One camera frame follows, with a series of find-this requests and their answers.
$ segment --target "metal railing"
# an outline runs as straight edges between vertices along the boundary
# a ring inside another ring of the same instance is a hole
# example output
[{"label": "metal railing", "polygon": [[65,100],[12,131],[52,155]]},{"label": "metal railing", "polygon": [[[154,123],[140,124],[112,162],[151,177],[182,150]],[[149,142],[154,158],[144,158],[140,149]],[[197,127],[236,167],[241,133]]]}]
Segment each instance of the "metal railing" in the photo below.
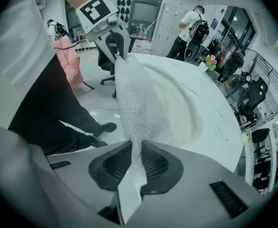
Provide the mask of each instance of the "metal railing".
[{"label": "metal railing", "polygon": [[258,54],[257,65],[270,78],[272,84],[278,92],[278,73],[262,56]]}]

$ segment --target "white round table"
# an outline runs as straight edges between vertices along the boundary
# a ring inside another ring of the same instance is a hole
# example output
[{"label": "white round table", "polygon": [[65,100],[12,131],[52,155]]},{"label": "white round table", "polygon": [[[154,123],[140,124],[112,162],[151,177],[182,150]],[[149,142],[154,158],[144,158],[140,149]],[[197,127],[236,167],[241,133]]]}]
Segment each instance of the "white round table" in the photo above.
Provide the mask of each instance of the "white round table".
[{"label": "white round table", "polygon": [[243,142],[237,119],[215,83],[206,73],[189,63],[146,54],[134,54],[141,63],[165,69],[183,85],[196,105],[203,121],[199,141],[188,150],[206,155],[234,172]]}]

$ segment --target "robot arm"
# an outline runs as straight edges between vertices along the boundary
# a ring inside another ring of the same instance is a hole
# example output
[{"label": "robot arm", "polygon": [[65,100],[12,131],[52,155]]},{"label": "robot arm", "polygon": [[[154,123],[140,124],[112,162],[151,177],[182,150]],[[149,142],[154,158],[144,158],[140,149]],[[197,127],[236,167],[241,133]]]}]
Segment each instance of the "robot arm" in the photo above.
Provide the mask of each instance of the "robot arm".
[{"label": "robot arm", "polygon": [[130,35],[116,12],[117,8],[110,0],[89,0],[76,9],[87,39],[94,41],[112,63],[116,56],[110,50],[109,35],[116,41],[122,58],[126,58],[130,46]]}]

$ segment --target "black shoe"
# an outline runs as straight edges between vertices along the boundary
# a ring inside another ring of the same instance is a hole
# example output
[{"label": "black shoe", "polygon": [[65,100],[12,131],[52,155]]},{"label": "black shoe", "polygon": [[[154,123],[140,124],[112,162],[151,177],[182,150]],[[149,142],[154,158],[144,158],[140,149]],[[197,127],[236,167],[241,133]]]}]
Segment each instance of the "black shoe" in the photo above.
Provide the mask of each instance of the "black shoe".
[{"label": "black shoe", "polygon": [[115,123],[106,123],[106,124],[103,124],[103,125],[101,125],[101,128],[100,128],[99,132],[94,133],[94,136],[98,137],[98,136],[100,136],[104,132],[111,133],[116,128],[117,128],[117,125]]},{"label": "black shoe", "polygon": [[106,145],[107,145],[106,142],[100,141],[100,140],[98,140],[96,138],[94,138],[94,141],[91,143],[91,146],[94,146],[96,148],[100,148],[100,147],[103,147],[103,146],[106,146]]}]

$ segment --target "black pants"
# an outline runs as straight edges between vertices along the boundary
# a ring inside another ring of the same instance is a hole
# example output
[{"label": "black pants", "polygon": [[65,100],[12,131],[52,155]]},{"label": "black pants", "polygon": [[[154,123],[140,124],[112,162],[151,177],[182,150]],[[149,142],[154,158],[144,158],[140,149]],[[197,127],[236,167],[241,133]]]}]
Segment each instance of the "black pants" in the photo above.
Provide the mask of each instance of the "black pants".
[{"label": "black pants", "polygon": [[217,81],[221,81],[222,83],[224,83],[225,81],[227,81],[229,78],[228,77],[225,77],[223,75],[223,72],[225,71],[226,75],[232,75],[236,72],[237,69],[233,70],[233,69],[230,69],[230,70],[225,70],[224,68],[222,69],[222,72],[219,74],[218,78],[217,78]]},{"label": "black pants", "polygon": [[71,35],[70,35],[68,32],[63,32],[61,36],[62,36],[62,37],[63,37],[63,36],[67,36],[67,37],[69,38],[70,42],[71,42],[71,43],[73,42],[73,38],[71,37]]},{"label": "black pants", "polygon": [[39,145],[46,155],[91,145],[93,137],[60,121],[87,133],[97,133],[101,127],[79,104],[55,55],[25,96],[9,129]]},{"label": "black pants", "polygon": [[179,61],[184,61],[186,44],[186,41],[182,40],[180,37],[177,37],[167,57]]}]

